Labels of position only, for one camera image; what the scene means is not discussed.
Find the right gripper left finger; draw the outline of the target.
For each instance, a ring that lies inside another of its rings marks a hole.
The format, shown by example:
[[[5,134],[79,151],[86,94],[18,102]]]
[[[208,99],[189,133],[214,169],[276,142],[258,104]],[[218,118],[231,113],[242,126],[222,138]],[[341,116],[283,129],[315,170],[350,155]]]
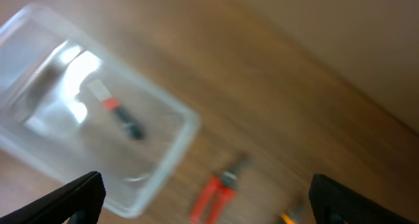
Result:
[[[1,224],[96,224],[106,191],[102,176],[89,172],[1,218]]]

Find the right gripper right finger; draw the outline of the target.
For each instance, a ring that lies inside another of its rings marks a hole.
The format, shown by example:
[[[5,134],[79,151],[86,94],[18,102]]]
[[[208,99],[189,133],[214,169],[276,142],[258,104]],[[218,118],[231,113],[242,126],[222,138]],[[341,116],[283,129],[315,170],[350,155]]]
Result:
[[[314,174],[308,192],[317,223],[414,224],[324,174]]]

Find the red black screwdriver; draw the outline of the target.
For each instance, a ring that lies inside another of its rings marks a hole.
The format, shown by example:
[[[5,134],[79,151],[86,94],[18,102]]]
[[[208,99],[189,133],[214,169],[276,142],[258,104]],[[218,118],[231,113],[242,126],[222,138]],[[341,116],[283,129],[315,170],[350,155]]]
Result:
[[[145,138],[145,131],[141,123],[110,93],[101,80],[96,79],[88,83],[87,88],[102,106],[115,116],[129,137],[133,140],[143,140]]]

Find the orange black pliers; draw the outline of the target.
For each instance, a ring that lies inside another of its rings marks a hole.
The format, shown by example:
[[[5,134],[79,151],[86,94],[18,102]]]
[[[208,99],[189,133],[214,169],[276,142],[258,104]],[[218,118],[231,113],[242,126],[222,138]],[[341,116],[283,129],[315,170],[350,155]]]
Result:
[[[301,224],[306,212],[306,201],[303,196],[296,196],[288,207],[280,212],[277,224]]]

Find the red handled snips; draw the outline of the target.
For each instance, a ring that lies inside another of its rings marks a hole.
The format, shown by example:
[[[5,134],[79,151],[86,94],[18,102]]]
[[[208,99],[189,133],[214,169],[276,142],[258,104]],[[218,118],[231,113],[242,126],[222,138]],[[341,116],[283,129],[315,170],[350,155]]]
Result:
[[[190,223],[199,224],[207,205],[213,200],[206,224],[216,224],[226,205],[234,198],[240,172],[248,162],[249,155],[241,153],[223,171],[210,177],[191,209]]]

